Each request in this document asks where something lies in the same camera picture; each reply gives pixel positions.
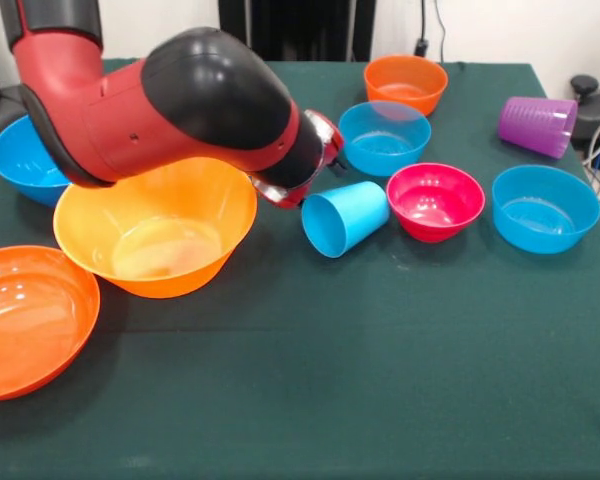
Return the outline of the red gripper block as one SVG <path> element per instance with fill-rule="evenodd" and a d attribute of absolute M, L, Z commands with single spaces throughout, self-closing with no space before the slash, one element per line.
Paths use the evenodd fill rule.
<path fill-rule="evenodd" d="M 299 119 L 296 138 L 286 155 L 259 172 L 259 194 L 285 209 L 303 203 L 311 184 L 324 169 L 334 175 L 347 172 L 338 156 L 344 146 L 338 128 L 315 110 L 305 110 Z"/>

